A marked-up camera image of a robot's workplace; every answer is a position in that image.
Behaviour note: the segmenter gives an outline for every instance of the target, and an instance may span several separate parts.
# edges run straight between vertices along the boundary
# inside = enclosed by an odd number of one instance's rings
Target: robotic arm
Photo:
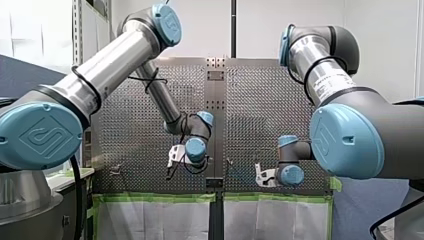
[[[298,160],[315,158],[327,172],[341,177],[424,178],[420,159],[424,154],[420,146],[424,102],[391,104],[377,91],[357,86],[351,75],[359,67],[359,47],[349,31],[290,25],[282,37],[280,65],[303,84],[317,109],[310,123],[310,143],[299,142],[295,136],[280,138],[279,166],[271,173],[276,185],[302,182],[304,173],[296,166]],[[287,163],[294,166],[287,168]],[[257,182],[264,186],[260,173]],[[293,173],[289,175],[296,181],[284,180],[288,173]]]
[[[0,109],[0,165],[15,170],[42,170],[67,161],[79,148],[90,116],[134,71],[160,109],[165,129],[191,136],[185,153],[201,163],[211,136],[213,116],[180,113],[168,88],[154,81],[157,68],[151,59],[181,40],[181,26],[167,5],[129,15],[119,36],[93,58],[73,68],[54,86],[42,85],[15,103]]]

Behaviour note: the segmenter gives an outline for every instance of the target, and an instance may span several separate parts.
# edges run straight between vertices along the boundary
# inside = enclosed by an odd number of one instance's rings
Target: pegboard
[[[158,60],[159,77],[181,111],[203,110],[205,59]],[[166,180],[168,152],[179,137],[165,132],[163,119],[144,85],[127,79],[105,101],[93,124],[94,191],[204,193],[204,175],[191,175],[181,164]]]
[[[329,178],[314,161],[301,162],[306,180],[297,189],[256,186],[255,155],[262,169],[275,167],[278,137],[295,134],[307,139],[313,107],[302,86],[290,80],[276,60],[221,59],[219,68],[215,62],[211,70],[212,61],[218,60],[175,58],[156,64],[181,111],[207,110],[215,115],[219,126],[214,126],[209,149],[220,163],[213,174],[224,177],[224,190],[329,194]],[[179,138],[165,133],[163,119],[141,82],[126,80],[93,123],[96,192],[206,191],[205,175],[190,175],[184,167],[172,181],[165,180],[168,151]]]
[[[296,189],[260,188],[255,182],[255,162],[262,170],[277,166],[279,136],[308,140],[314,108],[303,87],[276,60],[229,59],[226,77],[225,191],[329,194],[329,177],[316,161],[301,161],[305,181]]]

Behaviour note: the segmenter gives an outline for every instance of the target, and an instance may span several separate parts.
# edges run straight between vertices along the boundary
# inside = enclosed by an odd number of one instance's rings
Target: white wall
[[[281,35],[290,23],[343,25],[341,0],[239,0],[237,6],[239,58],[278,58]]]
[[[354,80],[388,101],[415,95],[419,1],[346,0],[345,27],[361,52]]]
[[[151,7],[157,0],[112,0],[112,29],[128,14]],[[222,57],[230,55],[229,0],[171,0],[180,18],[183,38],[162,57]]]
[[[129,13],[158,1],[112,0],[112,28]],[[166,57],[222,57],[230,55],[231,0],[171,0],[183,27],[179,45]],[[277,58],[282,32],[289,23],[343,25],[340,0],[239,0],[237,57]]]
[[[72,0],[0,0],[0,54],[69,72]]]

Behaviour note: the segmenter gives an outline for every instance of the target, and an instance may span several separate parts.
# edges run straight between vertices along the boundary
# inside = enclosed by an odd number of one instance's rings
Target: green tape
[[[333,222],[333,197],[332,196],[300,196],[276,193],[225,193],[224,200],[227,202],[247,202],[260,200],[275,200],[285,202],[302,202],[328,204],[328,240],[331,240]],[[97,239],[99,206],[108,202],[160,202],[160,203],[205,203],[215,201],[215,194],[157,194],[157,193],[115,193],[93,195],[93,228],[94,239]]]
[[[327,223],[327,240],[331,240],[333,236],[333,204],[334,199],[328,202],[328,223]]]
[[[281,193],[225,193],[224,200],[227,202],[260,201],[275,200],[284,202],[302,202],[302,203],[329,203],[331,196],[300,196]]]
[[[336,178],[336,177],[330,178],[330,188],[331,189],[336,190],[337,192],[341,192],[342,187],[343,187],[343,184],[338,178]]]
[[[87,219],[93,216],[93,212],[94,212],[93,208],[90,208],[87,210]]]
[[[161,203],[204,203],[215,201],[215,194],[156,194],[156,193],[119,193],[94,195],[93,201],[104,202],[161,202]]]
[[[93,239],[97,240],[97,229],[98,229],[98,221],[99,221],[99,206],[100,202],[95,201],[93,198],[93,207],[91,208],[93,211]]]

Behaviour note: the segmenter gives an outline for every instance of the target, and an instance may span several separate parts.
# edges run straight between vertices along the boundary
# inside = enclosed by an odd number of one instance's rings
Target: metal pole
[[[237,54],[237,0],[231,0],[231,58]]]

